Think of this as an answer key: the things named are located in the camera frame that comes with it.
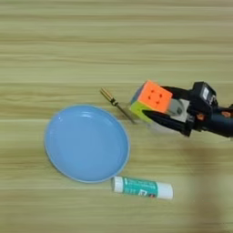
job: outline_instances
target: wood grain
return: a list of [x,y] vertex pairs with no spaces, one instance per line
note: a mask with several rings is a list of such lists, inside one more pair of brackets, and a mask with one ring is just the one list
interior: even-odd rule
[[[233,100],[231,0],[0,0],[0,229],[3,233],[233,232],[232,141],[132,126],[99,94],[126,105],[147,79],[205,80]],[[49,163],[51,116],[91,104],[132,143],[122,175],[171,183],[172,201],[77,183]]]

